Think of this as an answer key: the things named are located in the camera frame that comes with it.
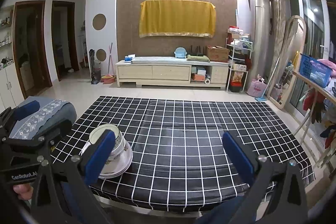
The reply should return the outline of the person's left hand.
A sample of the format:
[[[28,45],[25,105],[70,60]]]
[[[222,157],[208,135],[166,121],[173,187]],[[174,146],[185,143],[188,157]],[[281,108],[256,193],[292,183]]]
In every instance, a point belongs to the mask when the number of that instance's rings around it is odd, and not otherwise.
[[[13,191],[17,194],[18,198],[23,201],[32,199],[34,188],[31,184],[19,184],[13,186]]]

